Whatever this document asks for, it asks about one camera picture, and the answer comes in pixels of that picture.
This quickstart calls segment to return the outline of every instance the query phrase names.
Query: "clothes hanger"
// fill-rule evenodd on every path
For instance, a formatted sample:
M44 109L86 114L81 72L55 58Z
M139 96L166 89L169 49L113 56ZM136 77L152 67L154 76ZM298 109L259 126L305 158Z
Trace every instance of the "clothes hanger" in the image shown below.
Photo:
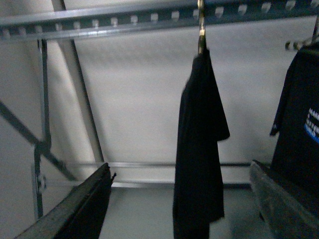
M286 42L286 46L285 46L286 50L297 50L297 51L299 51L303 46L310 46L310 45L316 43L317 39L319 38L318 27L319 27L319 15L317 16L317 19L316 19L313 36L310 37L310 38L307 38L304 41L295 41L295 42L293 42L292 47L291 47L291 42L287 41Z
M199 11L199 40L198 53L202 54L206 49L206 33L205 33L205 0L198 0Z

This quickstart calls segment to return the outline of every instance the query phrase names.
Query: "metal frame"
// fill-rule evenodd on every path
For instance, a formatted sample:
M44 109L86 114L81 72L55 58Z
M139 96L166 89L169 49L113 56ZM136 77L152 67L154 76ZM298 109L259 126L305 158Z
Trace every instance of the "metal frame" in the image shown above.
M61 180L47 180L48 187L76 187L83 183L83 181L61 181ZM174 189L172 182L131 182L121 181L113 182L112 188L146 188L146 189ZM227 189L251 189L250 183L224 183L224 188Z
M205 24L318 15L318 0L206 0ZM198 26L196 0L0 18L0 41L78 39Z
M205 24L222 24L319 14L318 0L206 0ZM0 102L1 115L35 145L33 173L35 217L43 216L42 190L45 180L40 174L41 156L45 156L60 170L71 186L80 182L51 152L49 124L47 40L81 39L112 36L145 30L198 26L197 0L157 2L142 5L111 6L104 8L68 10L0 18L0 42L38 41L41 69L42 141L38 140L13 113ZM96 166L81 164L78 166ZM109 163L111 167L172 167L173 163ZM247 167L250 163L226 163L221 166ZM249 184L229 184L247 187ZM113 187L170 187L170 183L115 182Z

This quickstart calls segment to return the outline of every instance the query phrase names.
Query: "metal post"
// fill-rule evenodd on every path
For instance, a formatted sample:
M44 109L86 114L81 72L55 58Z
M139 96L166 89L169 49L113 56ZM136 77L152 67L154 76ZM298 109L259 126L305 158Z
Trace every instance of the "metal post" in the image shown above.
M40 188L40 161L41 155L36 146L34 149L34 163L32 164L32 191L33 191L33 208L34 208L34 218L37 221L43 216L43 203L42 203L42 192Z
M48 72L47 72L47 42L38 40L39 67L41 78L41 121L42 121L42 141L51 148L50 119L49 119L49 92L48 92Z
M319 15L317 15L317 19L316 19L316 23L315 23L313 38L311 40L312 44L316 42L316 38L318 36L318 26L319 26Z

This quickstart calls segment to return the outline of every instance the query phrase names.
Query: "black t-shirt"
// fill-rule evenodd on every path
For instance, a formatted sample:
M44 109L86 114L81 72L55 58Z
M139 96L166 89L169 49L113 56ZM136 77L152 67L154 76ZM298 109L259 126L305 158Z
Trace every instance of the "black t-shirt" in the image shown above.
M300 50L285 79L271 135L271 168L319 197L319 44Z
M193 62L178 123L174 225L200 227L224 216L217 141L229 137L209 51Z

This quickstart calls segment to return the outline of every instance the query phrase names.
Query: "hanger hook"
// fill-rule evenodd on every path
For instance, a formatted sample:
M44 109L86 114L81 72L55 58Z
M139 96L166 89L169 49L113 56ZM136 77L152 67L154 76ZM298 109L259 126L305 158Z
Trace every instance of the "hanger hook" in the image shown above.
M198 53L203 53L206 48L206 33L205 33L205 0L198 0L199 11L199 41L198 41Z

